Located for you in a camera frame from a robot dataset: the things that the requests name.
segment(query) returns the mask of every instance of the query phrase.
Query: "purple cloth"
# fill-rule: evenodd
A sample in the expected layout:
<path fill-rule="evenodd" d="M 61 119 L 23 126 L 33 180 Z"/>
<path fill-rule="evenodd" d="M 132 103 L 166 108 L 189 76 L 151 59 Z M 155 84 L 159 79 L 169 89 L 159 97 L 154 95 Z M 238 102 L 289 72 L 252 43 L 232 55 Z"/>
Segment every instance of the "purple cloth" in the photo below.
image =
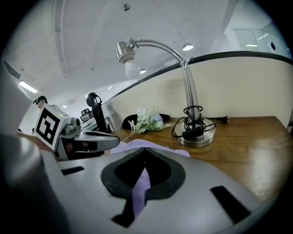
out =
<path fill-rule="evenodd" d="M 169 147 L 163 147 L 161 145 L 145 141 L 145 140 L 133 140 L 129 143 L 120 142 L 120 144 L 116 147 L 111 149 L 111 154 L 126 151 L 129 149 L 134 148 L 141 148 L 141 147 L 150 147 L 155 149 L 162 149 L 166 151 L 170 151 L 176 154 L 180 154 L 182 156 L 190 157 L 189 153 L 185 150 L 181 149 L 169 149 Z M 145 206 L 145 192 L 146 190 L 151 188 L 150 177 L 146 169 L 142 171 L 141 176 L 138 178 L 136 184 L 132 189 L 132 207 L 133 207 L 133 214 L 134 218 L 137 217 L 139 212 Z"/>

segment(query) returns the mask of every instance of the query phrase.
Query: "black strip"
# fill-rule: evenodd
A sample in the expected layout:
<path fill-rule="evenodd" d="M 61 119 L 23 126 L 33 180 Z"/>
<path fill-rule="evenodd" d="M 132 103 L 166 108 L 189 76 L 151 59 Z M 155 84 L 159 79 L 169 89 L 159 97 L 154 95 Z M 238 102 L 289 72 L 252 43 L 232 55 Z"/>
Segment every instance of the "black strip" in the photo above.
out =
<path fill-rule="evenodd" d="M 234 223 L 250 215 L 250 212 L 224 186 L 213 187 L 211 192 Z"/>
<path fill-rule="evenodd" d="M 103 169 L 101 180 L 113 196 L 129 199 L 144 168 L 151 183 L 146 191 L 146 202 L 171 197 L 185 181 L 185 170 L 180 163 L 151 148 L 140 148 L 110 163 Z"/>
<path fill-rule="evenodd" d="M 254 51 L 228 51 L 228 52 L 220 52 L 220 53 L 211 53 L 211 54 L 207 54 L 207 55 L 203 55 L 203 56 L 199 56 L 196 58 L 192 58 L 189 61 L 189 65 L 190 64 L 196 64 L 196 63 L 200 63 L 200 62 L 204 62 L 204 61 L 208 61 L 208 60 L 212 60 L 212 59 L 222 59 L 222 58 L 232 58 L 232 57 L 257 57 L 257 58 L 266 58 L 266 59 L 275 59 L 275 60 L 280 60 L 286 63 L 289 63 L 291 65 L 293 65 L 293 60 L 278 55 L 278 54 L 274 54 L 274 53 L 266 53 L 266 52 L 254 52 Z M 166 68 L 163 68 L 153 74 L 150 74 L 149 76 L 142 78 L 141 80 L 135 82 L 134 84 L 126 87 L 125 89 L 123 89 L 122 91 L 118 92 L 117 94 L 115 94 L 113 97 L 110 97 L 108 100 L 106 100 L 105 102 L 111 100 L 112 98 L 118 96 L 121 93 L 124 93 L 125 91 L 127 91 L 128 89 L 139 85 L 142 82 L 145 82 L 151 78 L 154 78 L 158 75 L 164 74 L 166 72 L 172 71 L 174 69 L 180 68 L 180 64 L 176 63 L 174 65 L 168 66 Z"/>
<path fill-rule="evenodd" d="M 228 51 L 228 52 L 220 52 L 220 53 L 211 53 L 203 56 L 199 56 L 196 58 L 192 58 L 188 64 L 196 64 L 207 60 L 212 59 L 222 59 L 222 58 L 232 58 L 232 57 L 257 57 L 257 58 L 266 58 L 266 59 L 275 59 L 280 60 L 285 63 L 289 63 L 293 65 L 293 60 L 275 54 L 275 53 L 267 53 L 267 52 L 254 52 L 254 51 Z"/>
<path fill-rule="evenodd" d="M 61 170 L 61 172 L 63 175 L 69 175 L 69 174 L 79 172 L 81 170 L 84 170 L 84 168 L 82 166 L 76 166 L 76 167 L 72 167 L 72 168 L 68 168 L 68 169 L 63 169 L 63 170 Z"/>
<path fill-rule="evenodd" d="M 123 227 L 129 227 L 134 220 L 132 197 L 126 200 L 123 212 L 112 218 L 112 221 L 120 224 Z"/>
<path fill-rule="evenodd" d="M 56 158 L 60 157 L 59 153 L 57 151 L 54 152 Z"/>
<path fill-rule="evenodd" d="M 20 74 L 17 73 L 5 60 L 4 60 L 4 65 L 6 66 L 8 72 L 13 75 L 15 78 L 19 79 Z"/>

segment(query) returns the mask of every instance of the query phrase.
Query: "white flower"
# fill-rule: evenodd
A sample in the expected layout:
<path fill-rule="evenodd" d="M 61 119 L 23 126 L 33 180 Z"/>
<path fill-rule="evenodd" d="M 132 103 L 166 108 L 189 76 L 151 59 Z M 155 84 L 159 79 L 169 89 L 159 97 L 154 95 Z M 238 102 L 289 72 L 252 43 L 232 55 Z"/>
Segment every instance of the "white flower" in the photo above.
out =
<path fill-rule="evenodd" d="M 160 121 L 163 121 L 162 117 L 160 116 L 160 114 L 154 114 L 154 119 L 156 122 L 160 122 Z"/>
<path fill-rule="evenodd" d="M 137 116 L 144 116 L 147 112 L 147 109 L 146 108 L 138 108 L 137 110 Z"/>
<path fill-rule="evenodd" d="M 143 115 L 143 116 L 139 116 L 137 118 L 137 120 L 141 121 L 141 122 L 149 122 L 148 119 L 149 119 L 149 115 Z"/>
<path fill-rule="evenodd" d="M 155 122 L 155 118 L 154 118 L 154 116 L 151 115 L 151 116 L 149 117 L 148 121 L 149 121 L 149 122 Z"/>

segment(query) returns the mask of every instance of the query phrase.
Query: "wooden table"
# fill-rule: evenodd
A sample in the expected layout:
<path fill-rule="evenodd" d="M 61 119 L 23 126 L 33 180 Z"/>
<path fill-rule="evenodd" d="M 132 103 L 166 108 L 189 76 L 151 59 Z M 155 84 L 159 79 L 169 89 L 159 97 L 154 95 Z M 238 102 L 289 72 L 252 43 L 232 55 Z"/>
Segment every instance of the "wooden table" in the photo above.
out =
<path fill-rule="evenodd" d="M 213 164 L 249 188 L 261 201 L 278 195 L 293 165 L 293 139 L 280 121 L 276 117 L 241 117 L 231 118 L 228 124 L 215 123 L 213 142 L 199 149 L 181 145 L 171 136 L 173 127 L 136 134 L 127 142 L 143 139 L 171 149 L 184 149 L 191 158 Z M 123 141 L 130 130 L 113 134 Z"/>

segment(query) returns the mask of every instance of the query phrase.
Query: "white wall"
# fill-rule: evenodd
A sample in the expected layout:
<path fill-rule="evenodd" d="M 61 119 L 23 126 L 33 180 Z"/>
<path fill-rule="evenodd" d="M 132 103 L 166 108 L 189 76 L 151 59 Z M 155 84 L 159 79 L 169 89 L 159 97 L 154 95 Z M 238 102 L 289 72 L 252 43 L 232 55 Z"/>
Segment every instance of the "white wall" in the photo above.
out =
<path fill-rule="evenodd" d="M 293 66 L 283 61 L 233 57 L 190 65 L 205 117 L 276 116 L 287 127 L 293 109 Z M 147 80 L 107 102 L 119 125 L 139 107 L 158 106 L 183 117 L 186 107 L 181 69 Z"/>
<path fill-rule="evenodd" d="M 38 106 L 31 104 L 19 125 L 23 133 L 32 134 L 32 129 L 36 126 L 39 113 L 40 109 Z"/>
<path fill-rule="evenodd" d="M 226 51 L 233 51 L 233 49 L 230 45 L 227 35 L 224 34 L 220 43 L 218 44 L 216 49 L 213 51 L 213 53 L 226 52 Z"/>
<path fill-rule="evenodd" d="M 271 17 L 254 0 L 240 0 L 224 34 L 226 34 L 232 50 L 237 51 L 241 50 L 241 47 L 234 29 L 261 30 L 270 23 L 272 23 Z"/>
<path fill-rule="evenodd" d="M 48 93 L 44 92 L 46 87 L 65 80 L 54 42 L 54 2 L 57 1 L 37 2 L 19 22 L 1 55 L 21 75 L 20 80 L 47 97 Z"/>
<path fill-rule="evenodd" d="M 0 77 L 0 132 L 16 134 L 30 100 L 17 88 L 3 64 Z"/>
<path fill-rule="evenodd" d="M 264 27 L 262 30 L 265 33 L 271 33 L 271 34 L 274 34 L 274 35 L 280 37 L 281 39 L 284 39 L 284 36 L 282 35 L 281 31 L 279 30 L 279 28 L 277 27 L 277 25 L 274 22 L 269 24 L 268 26 Z"/>
<path fill-rule="evenodd" d="M 75 117 L 75 118 L 80 118 L 81 111 L 84 109 L 88 108 L 90 111 L 92 110 L 92 108 L 87 105 L 86 98 L 84 96 L 79 98 L 77 100 L 77 103 L 74 103 L 70 106 L 67 106 L 67 108 L 63 108 L 63 107 L 60 107 L 60 108 L 63 112 L 65 112 L 66 114 L 70 115 L 71 117 Z M 104 117 L 109 117 L 111 122 L 113 123 L 114 127 L 117 128 L 118 126 L 115 125 L 106 103 L 102 104 L 102 111 L 103 111 Z"/>

